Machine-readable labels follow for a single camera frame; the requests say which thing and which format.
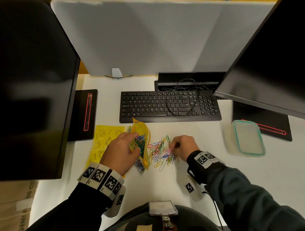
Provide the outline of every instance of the hand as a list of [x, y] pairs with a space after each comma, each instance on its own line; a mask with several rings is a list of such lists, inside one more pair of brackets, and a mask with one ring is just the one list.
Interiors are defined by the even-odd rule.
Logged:
[[186, 162], [188, 156], [196, 150], [200, 150], [192, 136], [177, 136], [170, 143], [169, 148], [172, 149], [172, 153], [180, 157]]
[[125, 175], [140, 156], [139, 147], [133, 152], [129, 148], [129, 144], [137, 136], [139, 136], [137, 132], [120, 134], [108, 145], [99, 163], [116, 171], [121, 176]]

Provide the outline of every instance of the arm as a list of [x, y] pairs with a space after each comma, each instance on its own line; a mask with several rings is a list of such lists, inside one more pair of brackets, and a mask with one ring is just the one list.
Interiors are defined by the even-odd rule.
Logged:
[[300, 214], [288, 206], [280, 206], [264, 188], [252, 185], [238, 169], [220, 162], [200, 164], [195, 157], [201, 151], [194, 138], [182, 137], [175, 137], [171, 148], [176, 146], [174, 153], [187, 161], [199, 183], [206, 184], [206, 190], [232, 231], [305, 230], [305, 220]]
[[[130, 142], [137, 136], [138, 133], [122, 133], [114, 139], [103, 154], [100, 165], [92, 163], [90, 167], [92, 166], [94, 171], [91, 171], [89, 175], [86, 175], [89, 168], [84, 171], [69, 198], [37, 220], [27, 230], [99, 230], [101, 216], [107, 207], [111, 207], [115, 197], [115, 187], [108, 190], [104, 186], [107, 185], [111, 176], [123, 185], [124, 180], [121, 176], [127, 173], [140, 155], [139, 148], [133, 152], [129, 149]], [[98, 173], [98, 169], [103, 170], [105, 174]], [[91, 198], [98, 198], [98, 200], [95, 200], [93, 204], [90, 202]]]

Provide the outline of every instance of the person's left hand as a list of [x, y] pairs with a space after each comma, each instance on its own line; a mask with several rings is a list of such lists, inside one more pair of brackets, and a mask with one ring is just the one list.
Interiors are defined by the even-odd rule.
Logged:
[[120, 134], [108, 145], [99, 163], [116, 171], [121, 176], [125, 175], [140, 156], [139, 147], [133, 152], [129, 148], [129, 144], [137, 136], [139, 136], [137, 132]]

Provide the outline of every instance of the space bar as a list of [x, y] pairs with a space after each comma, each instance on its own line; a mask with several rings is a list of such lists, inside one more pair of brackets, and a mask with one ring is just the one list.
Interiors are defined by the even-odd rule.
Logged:
[[166, 116], [166, 112], [147, 112], [142, 113], [142, 116]]

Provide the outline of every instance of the red slot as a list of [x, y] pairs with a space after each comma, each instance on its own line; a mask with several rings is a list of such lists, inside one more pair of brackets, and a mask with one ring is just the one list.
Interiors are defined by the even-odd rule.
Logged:
[[86, 121], [87, 121], [87, 111], [88, 111], [88, 102], [89, 102], [89, 96], [92, 95], [92, 93], [88, 94], [88, 98], [87, 98], [87, 107], [86, 107], [86, 113], [85, 113], [85, 123], [84, 123], [84, 131], [88, 131], [89, 130], [89, 123], [90, 123], [90, 113], [91, 113], [91, 105], [92, 105], [92, 96], [91, 96], [91, 102], [90, 102], [90, 108], [89, 108], [89, 121], [88, 121], [88, 129], [85, 130], [86, 128]]
[[266, 125], [263, 125], [263, 124], [259, 124], [259, 123], [256, 123], [256, 124], [258, 125], [258, 127], [260, 129], [264, 129], [264, 130], [267, 130], [267, 131], [270, 131], [270, 132], [274, 132], [274, 133], [277, 133], [277, 134], [280, 134], [280, 135], [284, 135], [284, 136], [287, 135], [287, 133], [285, 131], [283, 131], [283, 130], [280, 130], [280, 129], [277, 129], [277, 128], [274, 128], [274, 127], [269, 127], [269, 126], [266, 126]]

